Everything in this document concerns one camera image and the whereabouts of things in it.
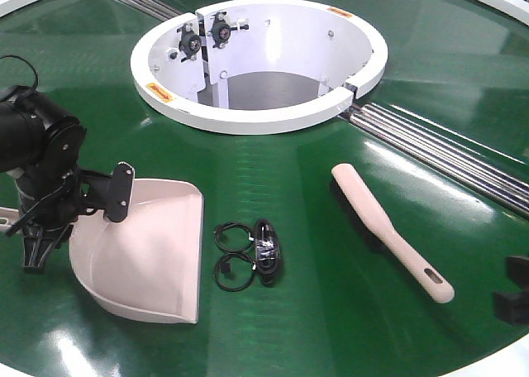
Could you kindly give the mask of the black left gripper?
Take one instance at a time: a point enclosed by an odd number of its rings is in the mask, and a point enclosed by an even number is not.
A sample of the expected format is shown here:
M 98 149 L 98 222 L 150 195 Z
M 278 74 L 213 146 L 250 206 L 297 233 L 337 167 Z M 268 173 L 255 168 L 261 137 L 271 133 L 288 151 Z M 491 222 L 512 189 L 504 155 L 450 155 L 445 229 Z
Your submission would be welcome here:
M 55 249 L 71 236 L 80 215 L 102 211 L 109 222 L 126 219 L 135 170 L 127 162 L 117 164 L 111 174 L 73 169 L 58 179 L 24 174 L 16 180 L 18 218 L 7 226 L 6 235 L 22 231 L 26 273 L 41 273 Z

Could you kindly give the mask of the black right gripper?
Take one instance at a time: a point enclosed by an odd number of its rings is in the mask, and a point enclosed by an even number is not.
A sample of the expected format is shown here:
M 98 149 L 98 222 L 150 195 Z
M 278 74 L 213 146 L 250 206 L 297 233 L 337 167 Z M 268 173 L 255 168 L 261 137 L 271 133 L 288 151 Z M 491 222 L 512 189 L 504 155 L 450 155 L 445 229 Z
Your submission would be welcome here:
M 528 256 L 510 255 L 505 259 L 506 274 L 517 292 L 493 292 L 494 315 L 510 325 L 528 325 Z

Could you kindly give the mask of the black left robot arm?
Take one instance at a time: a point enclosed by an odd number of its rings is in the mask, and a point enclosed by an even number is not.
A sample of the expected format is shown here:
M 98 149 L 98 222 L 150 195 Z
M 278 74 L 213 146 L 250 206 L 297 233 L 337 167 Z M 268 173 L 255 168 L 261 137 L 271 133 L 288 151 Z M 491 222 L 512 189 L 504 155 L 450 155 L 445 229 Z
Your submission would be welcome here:
M 14 178 L 19 198 L 19 216 L 6 234 L 21 234 L 27 272 L 45 268 L 79 216 L 127 217 L 135 171 L 126 162 L 111 174 L 81 168 L 86 133 L 77 117 L 32 87 L 1 92 L 1 171 Z

